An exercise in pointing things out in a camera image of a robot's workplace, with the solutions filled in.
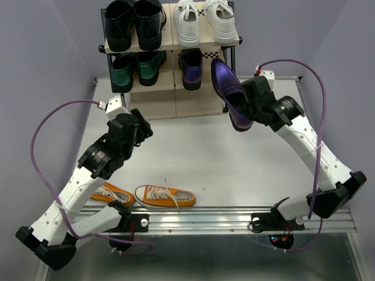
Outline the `black loafer one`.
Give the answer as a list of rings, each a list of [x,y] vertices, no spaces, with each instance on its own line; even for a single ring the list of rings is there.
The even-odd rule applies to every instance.
[[[157,0],[136,1],[134,15],[140,49],[143,51],[159,49],[162,42],[162,28],[167,21],[162,4]]]
[[[131,46],[130,28],[134,18],[135,1],[112,1],[104,14],[104,33],[109,48],[123,52]]]

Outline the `white sneaker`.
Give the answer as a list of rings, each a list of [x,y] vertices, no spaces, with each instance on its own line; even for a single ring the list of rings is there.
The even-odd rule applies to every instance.
[[[216,42],[228,44],[235,39],[235,18],[233,9],[221,0],[206,1],[204,14],[213,29]]]
[[[173,22],[181,46],[190,48],[199,44],[199,13],[194,1],[180,0],[173,12]]]

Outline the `black loafer right one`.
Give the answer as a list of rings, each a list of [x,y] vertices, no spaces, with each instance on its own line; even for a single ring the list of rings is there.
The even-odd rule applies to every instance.
[[[167,21],[162,4],[157,0],[136,1],[134,15],[140,49],[143,51],[159,49],[162,42],[162,28]]]

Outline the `black loafer left one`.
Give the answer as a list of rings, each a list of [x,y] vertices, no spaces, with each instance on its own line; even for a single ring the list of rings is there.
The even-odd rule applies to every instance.
[[[134,18],[135,1],[112,1],[104,14],[104,33],[109,48],[123,52],[131,46],[130,28]]]

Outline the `aluminium mounting rail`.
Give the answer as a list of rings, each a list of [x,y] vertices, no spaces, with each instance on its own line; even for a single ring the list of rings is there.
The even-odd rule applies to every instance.
[[[104,209],[104,205],[89,202],[73,222],[78,222]],[[188,209],[132,207],[134,214],[148,214],[148,232],[141,235],[243,235],[255,234],[248,229],[253,214],[268,214],[266,208],[251,207],[192,207]],[[303,218],[305,229],[300,234],[315,234],[320,218],[313,215]],[[324,219],[322,234],[356,233],[357,228],[350,210],[339,210]]]

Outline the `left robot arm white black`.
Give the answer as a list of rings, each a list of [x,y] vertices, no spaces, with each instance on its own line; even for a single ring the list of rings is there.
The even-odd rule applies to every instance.
[[[108,132],[81,156],[60,194],[31,226],[20,227],[15,236],[53,270],[64,268],[78,248],[90,238],[104,238],[111,230],[133,232],[140,225],[128,207],[118,200],[74,223],[85,203],[98,188],[122,168],[134,147],[153,135],[150,124],[136,108],[108,121]]]

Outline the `green loafer left one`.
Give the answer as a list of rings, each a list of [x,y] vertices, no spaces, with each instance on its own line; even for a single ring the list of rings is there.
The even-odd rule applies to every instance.
[[[135,54],[123,53],[115,57],[111,67],[111,83],[114,93],[125,93],[132,90],[135,68]]]

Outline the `orange sneaker one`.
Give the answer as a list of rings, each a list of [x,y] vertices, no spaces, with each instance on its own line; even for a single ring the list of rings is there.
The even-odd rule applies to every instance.
[[[132,207],[135,202],[134,196],[131,193],[110,183],[104,183],[90,198],[104,203],[111,203],[117,200],[128,208]]]
[[[190,191],[152,184],[138,186],[134,197],[145,208],[168,208],[177,212],[196,203],[196,196]]]

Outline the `green loafer one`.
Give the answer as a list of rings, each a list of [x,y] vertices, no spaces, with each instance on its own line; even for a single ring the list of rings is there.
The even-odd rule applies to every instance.
[[[140,85],[153,86],[158,80],[159,69],[164,62],[166,62],[166,51],[139,52],[137,73]]]
[[[132,90],[135,68],[135,54],[123,53],[115,57],[111,67],[111,83],[114,93],[125,93]]]

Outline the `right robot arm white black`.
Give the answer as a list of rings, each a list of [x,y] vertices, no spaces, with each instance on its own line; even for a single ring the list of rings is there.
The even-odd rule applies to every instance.
[[[351,171],[333,154],[292,97],[276,99],[266,77],[253,77],[241,87],[249,116],[286,141],[314,176],[313,192],[279,201],[269,213],[259,216],[258,226],[265,231],[283,230],[309,213],[331,217],[365,184],[364,173]]]

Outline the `purple loafer one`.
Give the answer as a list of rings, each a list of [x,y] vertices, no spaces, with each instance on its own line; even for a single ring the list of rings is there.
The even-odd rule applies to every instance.
[[[200,49],[183,49],[178,58],[182,72],[182,84],[188,91],[196,91],[201,87],[203,59]]]
[[[211,62],[211,78],[216,94],[228,107],[233,128],[238,132],[249,130],[253,121],[247,118],[248,103],[237,76],[222,59],[215,58]]]

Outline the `green loafer right one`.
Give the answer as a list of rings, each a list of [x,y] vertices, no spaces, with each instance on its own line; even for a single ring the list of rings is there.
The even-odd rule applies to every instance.
[[[153,86],[158,80],[159,69],[164,62],[166,62],[166,51],[139,52],[137,73],[140,85]]]

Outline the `beige black-framed shoe shelf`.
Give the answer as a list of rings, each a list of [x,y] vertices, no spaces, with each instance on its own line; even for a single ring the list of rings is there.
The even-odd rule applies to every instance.
[[[125,93],[114,93],[122,95],[129,109],[138,108],[146,119],[165,119],[200,115],[216,115],[227,111],[225,103],[216,95],[211,78],[211,62],[215,58],[225,60],[225,51],[234,49],[241,43],[236,27],[235,39],[228,44],[215,41],[213,29],[207,22],[204,14],[205,2],[195,2],[199,13],[200,41],[196,47],[183,47],[178,42],[178,33],[173,22],[175,4],[162,4],[166,14],[166,24],[162,28],[162,42],[159,49],[154,51],[166,51],[166,62],[159,69],[157,82],[150,87],[140,85],[137,73],[137,54],[143,51],[138,44],[138,36],[135,28],[135,15],[131,24],[131,46],[123,52],[114,52],[109,48],[104,33],[105,43],[99,46],[99,51],[106,54],[110,73],[116,56],[123,53],[133,53],[136,56],[136,68],[134,72],[134,83],[132,90]],[[104,14],[106,8],[101,10],[101,20],[104,32]],[[203,71],[201,87],[196,91],[184,89],[182,84],[182,72],[178,65],[178,58],[183,49],[200,49],[203,59]]]

